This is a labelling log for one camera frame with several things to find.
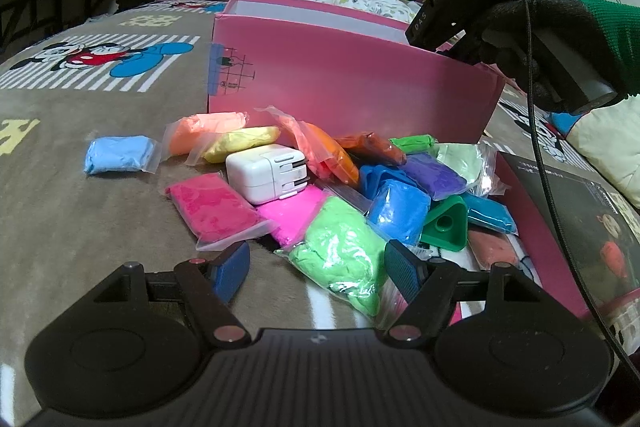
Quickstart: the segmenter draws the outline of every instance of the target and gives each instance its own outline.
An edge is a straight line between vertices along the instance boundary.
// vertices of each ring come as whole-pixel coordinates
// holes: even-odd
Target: pink box
[[[216,16],[209,112],[274,105],[332,136],[431,134],[476,143],[504,80],[410,46],[406,24],[306,0],[231,0]]]

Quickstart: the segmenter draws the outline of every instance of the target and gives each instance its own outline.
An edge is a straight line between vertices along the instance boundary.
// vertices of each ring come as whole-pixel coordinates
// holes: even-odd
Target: blue gripper pad
[[[249,244],[246,241],[234,243],[212,261],[210,281],[213,292],[225,304],[239,290],[251,263]]]
[[[397,239],[386,244],[385,269],[407,303],[415,299],[428,277],[427,263]]]

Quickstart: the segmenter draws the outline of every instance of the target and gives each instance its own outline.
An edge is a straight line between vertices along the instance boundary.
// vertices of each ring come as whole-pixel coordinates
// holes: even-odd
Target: mickey mouse print
[[[147,92],[200,37],[72,36],[16,62],[0,89],[88,89]]]

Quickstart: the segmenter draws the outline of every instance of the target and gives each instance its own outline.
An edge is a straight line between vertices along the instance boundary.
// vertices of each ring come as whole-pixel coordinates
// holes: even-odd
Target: clothes
[[[104,136],[89,145],[84,172],[155,172],[158,162],[159,144],[146,136]]]
[[[386,272],[385,241],[364,216],[336,196],[329,196],[289,261],[318,285],[374,317]]]
[[[367,218],[389,239],[416,246],[430,206],[431,198],[420,188],[388,180],[373,200]]]
[[[276,126],[247,127],[237,131],[231,131],[217,135],[213,142],[209,142],[207,150],[202,157],[209,163],[224,163],[231,153],[245,151],[260,145],[275,143],[280,136],[280,130]]]
[[[334,0],[333,4],[389,17],[407,24],[417,15],[417,11],[409,8],[401,0]]]
[[[302,192],[283,200],[269,201],[256,210],[265,219],[276,222],[271,232],[278,244],[285,248],[302,240],[306,227],[314,219],[327,195],[315,185],[307,185]]]
[[[429,152],[434,143],[436,143],[436,139],[428,134],[422,134],[420,136],[391,138],[390,142],[405,154],[417,154],[420,152]]]
[[[442,201],[466,190],[466,180],[427,153],[407,156],[400,168],[434,201]]]

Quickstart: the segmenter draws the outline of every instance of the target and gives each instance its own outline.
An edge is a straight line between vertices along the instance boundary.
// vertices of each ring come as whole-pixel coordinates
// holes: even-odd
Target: purple clay packet
[[[428,153],[407,156],[406,163],[400,168],[433,201],[442,201],[466,191],[466,180]]]

